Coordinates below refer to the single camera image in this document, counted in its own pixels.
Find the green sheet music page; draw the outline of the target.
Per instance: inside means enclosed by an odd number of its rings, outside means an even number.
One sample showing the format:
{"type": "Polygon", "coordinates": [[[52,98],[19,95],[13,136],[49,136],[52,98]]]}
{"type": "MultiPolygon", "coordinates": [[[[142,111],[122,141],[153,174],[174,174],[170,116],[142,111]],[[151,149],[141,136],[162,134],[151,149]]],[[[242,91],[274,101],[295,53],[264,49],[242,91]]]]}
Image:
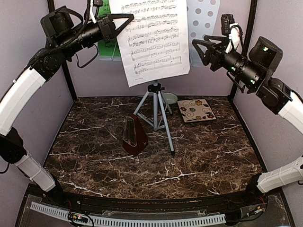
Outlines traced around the green sheet music page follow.
{"type": "MultiPolygon", "coordinates": [[[[110,5],[108,0],[103,0],[103,6],[99,8],[98,17],[110,14],[110,5]]],[[[120,61],[121,55],[117,40],[111,40],[105,43],[104,40],[98,42],[99,59],[103,61],[120,61]]]]}

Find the light blue music stand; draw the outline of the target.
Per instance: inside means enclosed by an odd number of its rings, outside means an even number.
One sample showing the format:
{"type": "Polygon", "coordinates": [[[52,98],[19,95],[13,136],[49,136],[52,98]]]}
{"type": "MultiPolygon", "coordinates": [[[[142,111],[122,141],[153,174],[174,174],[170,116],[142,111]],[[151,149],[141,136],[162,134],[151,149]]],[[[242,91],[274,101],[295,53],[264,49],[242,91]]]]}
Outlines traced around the light blue music stand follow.
{"type": "MultiPolygon", "coordinates": [[[[205,34],[212,34],[216,23],[220,2],[218,0],[186,0],[187,2],[187,22],[188,22],[188,43],[189,61],[191,66],[198,64],[198,55],[194,52],[192,40],[200,38],[205,34]]],[[[161,85],[158,80],[149,83],[147,94],[153,95],[153,110],[165,111],[169,109],[166,103],[161,85]]]]}

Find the white sheet music page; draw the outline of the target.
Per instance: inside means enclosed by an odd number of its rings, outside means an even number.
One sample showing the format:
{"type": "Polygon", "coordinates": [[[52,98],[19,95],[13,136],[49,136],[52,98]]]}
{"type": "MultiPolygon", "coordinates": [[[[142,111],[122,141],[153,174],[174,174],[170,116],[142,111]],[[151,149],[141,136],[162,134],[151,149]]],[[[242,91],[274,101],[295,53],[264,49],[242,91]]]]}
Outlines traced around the white sheet music page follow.
{"type": "Polygon", "coordinates": [[[111,0],[111,13],[133,14],[117,42],[130,87],[190,71],[185,0],[111,0]]]}

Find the red wooden metronome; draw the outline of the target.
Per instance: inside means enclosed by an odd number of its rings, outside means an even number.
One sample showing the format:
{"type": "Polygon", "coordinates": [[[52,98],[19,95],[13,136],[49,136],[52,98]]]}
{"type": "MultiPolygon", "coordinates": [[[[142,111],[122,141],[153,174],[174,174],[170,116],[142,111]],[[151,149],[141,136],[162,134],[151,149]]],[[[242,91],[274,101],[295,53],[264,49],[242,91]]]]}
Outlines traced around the red wooden metronome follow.
{"type": "Polygon", "coordinates": [[[138,116],[132,114],[126,117],[123,130],[123,149],[130,155],[139,155],[148,146],[148,137],[138,116]]]}

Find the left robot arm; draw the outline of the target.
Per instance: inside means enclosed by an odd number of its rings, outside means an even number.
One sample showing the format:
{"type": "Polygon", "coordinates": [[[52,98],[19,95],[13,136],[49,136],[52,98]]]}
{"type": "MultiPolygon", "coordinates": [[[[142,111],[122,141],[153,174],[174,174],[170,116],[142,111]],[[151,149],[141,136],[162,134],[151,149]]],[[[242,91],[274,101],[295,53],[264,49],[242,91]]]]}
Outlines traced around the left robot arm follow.
{"type": "Polygon", "coordinates": [[[87,4],[84,16],[60,7],[41,19],[46,45],[29,61],[0,100],[0,156],[15,165],[43,191],[56,206],[63,206],[67,196],[60,184],[25,149],[13,123],[31,97],[59,70],[65,61],[83,48],[104,40],[110,42],[133,21],[133,14],[107,14],[94,18],[87,4]]]}

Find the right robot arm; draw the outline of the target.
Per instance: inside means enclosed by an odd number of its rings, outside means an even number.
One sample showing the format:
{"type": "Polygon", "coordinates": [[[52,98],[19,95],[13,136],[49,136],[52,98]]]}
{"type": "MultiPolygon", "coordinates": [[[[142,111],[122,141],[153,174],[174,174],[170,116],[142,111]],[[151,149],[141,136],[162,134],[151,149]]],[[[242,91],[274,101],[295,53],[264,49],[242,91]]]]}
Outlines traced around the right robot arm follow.
{"type": "MultiPolygon", "coordinates": [[[[280,79],[272,77],[282,60],[283,51],[260,36],[246,57],[235,49],[229,51],[229,42],[227,37],[207,35],[204,40],[194,39],[192,45],[205,66],[210,65],[212,71],[225,68],[227,76],[235,85],[237,79],[244,84],[239,88],[241,91],[247,88],[249,94],[255,93],[270,111],[302,132],[302,98],[280,79]]],[[[303,158],[299,157],[279,169],[254,175],[241,200],[246,205],[252,205],[261,193],[302,179],[303,158]]]]}

